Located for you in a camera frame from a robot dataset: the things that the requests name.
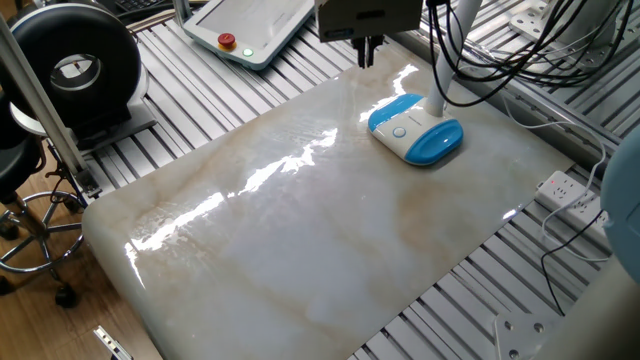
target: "marble surface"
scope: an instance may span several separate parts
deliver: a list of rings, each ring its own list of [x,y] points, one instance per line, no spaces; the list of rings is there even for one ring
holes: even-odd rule
[[[444,160],[403,162],[367,119],[431,76],[386,45],[87,209],[166,359],[346,359],[571,165],[488,104],[449,109],[465,139]]]

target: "red emergency stop button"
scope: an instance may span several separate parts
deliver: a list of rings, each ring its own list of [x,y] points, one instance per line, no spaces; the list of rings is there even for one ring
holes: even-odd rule
[[[236,37],[233,34],[224,33],[218,36],[218,47],[225,51],[231,51],[236,47]]]

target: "stool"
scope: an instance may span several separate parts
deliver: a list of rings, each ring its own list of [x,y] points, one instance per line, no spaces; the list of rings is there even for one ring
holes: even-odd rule
[[[58,258],[52,258],[47,242],[50,234],[78,230],[81,228],[81,223],[50,226],[49,222],[59,204],[64,204],[67,209],[74,212],[83,209],[85,205],[76,195],[63,191],[41,192],[24,199],[16,193],[31,174],[44,168],[45,163],[42,138],[27,133],[15,124],[9,110],[9,101],[0,92],[0,202],[7,209],[0,215],[0,236],[8,241],[17,240],[18,226],[29,233],[17,246],[0,256],[0,269],[13,273],[49,270],[53,278],[62,284],[55,296],[56,303],[69,308],[76,303],[75,292],[60,279],[53,267],[73,254],[82,244],[83,237],[80,235],[71,248]],[[33,209],[29,208],[29,202],[43,197],[51,199],[51,205],[44,215],[38,216]],[[34,241],[38,243],[44,255],[44,264],[32,268],[20,268],[8,264]],[[11,290],[11,284],[6,278],[0,276],[0,295],[5,295]]]

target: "metal slot rail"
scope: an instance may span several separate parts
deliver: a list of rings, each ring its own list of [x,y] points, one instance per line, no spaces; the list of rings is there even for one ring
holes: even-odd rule
[[[583,170],[574,167],[569,174],[586,184]],[[592,190],[598,192],[597,186]],[[497,356],[493,329],[497,314],[558,314],[540,267],[542,254],[554,247],[539,240],[540,224],[548,214],[542,205],[531,202],[349,360],[493,360]],[[550,224],[549,230],[562,241],[577,230],[561,221]],[[607,244],[592,239],[579,238],[570,246],[587,256],[611,255]],[[550,256],[546,265],[565,311],[602,266],[564,251]]]

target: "power strip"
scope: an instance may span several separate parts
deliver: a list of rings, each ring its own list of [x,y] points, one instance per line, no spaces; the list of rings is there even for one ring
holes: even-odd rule
[[[554,211],[578,198],[584,190],[585,187],[569,175],[562,171],[556,171],[538,187],[535,198],[540,204]],[[598,215],[598,212],[600,212],[600,196],[589,190],[580,201],[565,211],[559,212],[558,217],[576,229],[582,229]],[[603,227],[608,219],[609,215],[602,212],[598,216],[598,220],[585,231],[585,235],[608,246],[607,235]]]

